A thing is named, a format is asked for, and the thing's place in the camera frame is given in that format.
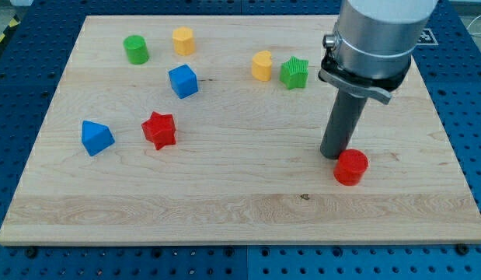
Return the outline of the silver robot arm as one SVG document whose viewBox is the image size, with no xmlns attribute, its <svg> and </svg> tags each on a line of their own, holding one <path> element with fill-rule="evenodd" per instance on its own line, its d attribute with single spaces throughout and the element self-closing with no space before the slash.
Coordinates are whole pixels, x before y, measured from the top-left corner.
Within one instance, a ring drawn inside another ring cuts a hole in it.
<svg viewBox="0 0 481 280">
<path fill-rule="evenodd" d="M 411 55 L 436 0 L 343 0 L 319 78 L 359 99 L 387 104 L 410 69 Z"/>
</svg>

